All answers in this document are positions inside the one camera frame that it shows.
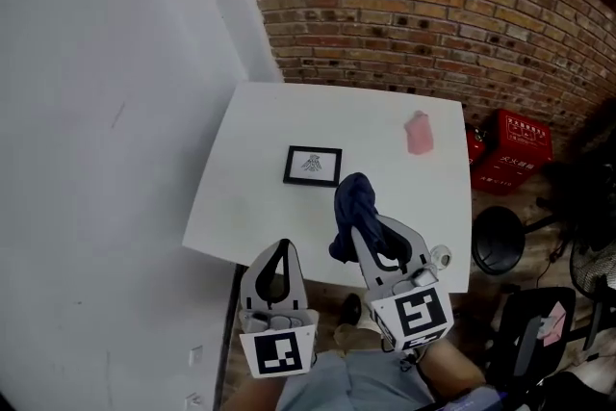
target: white paper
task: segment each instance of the white paper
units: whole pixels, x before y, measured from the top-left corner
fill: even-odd
[[[308,180],[326,180],[331,182],[336,172],[336,155],[334,153],[317,153],[296,151],[291,161],[291,178]]]

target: pink sponge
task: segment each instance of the pink sponge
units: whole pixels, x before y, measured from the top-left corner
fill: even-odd
[[[424,112],[416,112],[413,118],[404,124],[406,145],[411,154],[424,154],[434,148],[430,121]]]

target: red plastic crate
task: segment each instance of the red plastic crate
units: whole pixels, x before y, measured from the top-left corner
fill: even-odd
[[[550,128],[525,116],[498,110],[496,141],[471,170],[474,189],[506,195],[552,160]]]

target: drawing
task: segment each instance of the drawing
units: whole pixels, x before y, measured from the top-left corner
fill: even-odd
[[[319,155],[311,154],[308,161],[304,163],[301,167],[306,171],[317,171],[321,169],[321,163],[319,163]]]

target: wooden floor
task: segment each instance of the wooden floor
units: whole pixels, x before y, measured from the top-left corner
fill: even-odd
[[[548,197],[549,190],[549,184],[542,177],[535,176],[523,184],[515,193],[505,197],[473,191],[474,217],[487,207],[501,205],[514,211],[522,223],[532,223],[548,215],[548,212],[535,205],[535,200],[538,196]],[[502,286],[516,284],[521,286],[522,289],[535,288],[537,277],[548,265],[550,253],[559,245],[559,231],[559,225],[555,224],[528,234],[522,260],[514,270],[507,274],[489,276],[479,270],[475,263],[472,263],[469,291],[463,295],[451,296],[454,310],[464,310],[472,314],[475,320],[485,321],[498,327],[499,309],[506,298],[506,295],[501,292]],[[569,255],[567,254],[553,264],[541,278],[539,286],[573,287],[569,275],[568,259]],[[332,335],[338,321],[340,306],[349,293],[358,293],[358,291],[314,281],[305,281],[305,286],[310,308],[320,313],[317,352],[334,348]],[[577,296],[576,322],[578,325],[584,325],[588,322],[592,304],[580,294]],[[469,322],[463,320],[456,321],[456,325],[448,337],[467,356],[474,361],[479,361],[485,349],[486,334],[477,331],[476,325],[470,325]],[[229,395],[249,376],[239,333],[239,324],[236,317],[223,381],[222,402],[225,402]],[[601,338],[595,344],[593,352],[609,345],[616,338],[616,333],[605,331],[600,336]],[[561,369],[584,361],[586,355],[581,351],[582,344],[583,341],[579,341],[567,346],[565,357],[561,362]]]

